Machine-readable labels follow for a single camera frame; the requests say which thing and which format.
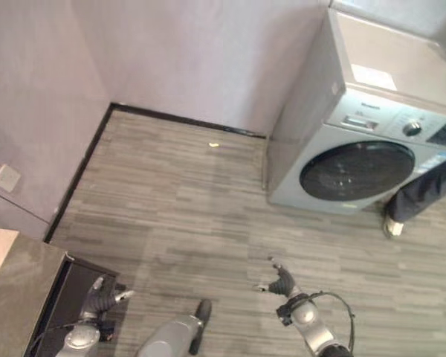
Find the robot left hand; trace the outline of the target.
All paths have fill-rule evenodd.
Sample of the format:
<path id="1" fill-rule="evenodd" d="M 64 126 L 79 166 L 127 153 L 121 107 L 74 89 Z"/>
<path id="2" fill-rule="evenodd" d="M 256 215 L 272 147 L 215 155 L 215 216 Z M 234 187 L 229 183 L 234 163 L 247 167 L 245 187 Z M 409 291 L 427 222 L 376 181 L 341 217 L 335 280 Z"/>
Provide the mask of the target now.
<path id="1" fill-rule="evenodd" d="M 129 300 L 135 294 L 134 290 L 127 289 L 122 284 L 115 284 L 114 288 L 107 292 L 105 282 L 108 278 L 107 275 L 101 275 L 92 283 L 80 311 L 81 321 L 97 321 L 111 308 Z"/>

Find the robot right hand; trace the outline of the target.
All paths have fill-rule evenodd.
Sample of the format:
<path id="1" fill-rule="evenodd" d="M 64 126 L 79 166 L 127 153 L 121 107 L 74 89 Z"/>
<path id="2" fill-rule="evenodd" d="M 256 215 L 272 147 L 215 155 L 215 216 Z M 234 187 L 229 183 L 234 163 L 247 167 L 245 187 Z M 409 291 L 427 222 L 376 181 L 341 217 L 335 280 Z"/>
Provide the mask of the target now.
<path id="1" fill-rule="evenodd" d="M 278 278 L 270 283 L 256 284 L 253 289 L 257 292 L 267 292 L 275 295 L 282 295 L 286 298 L 292 298 L 300 293 L 291 273 L 280 263 L 272 263 L 276 270 Z"/>

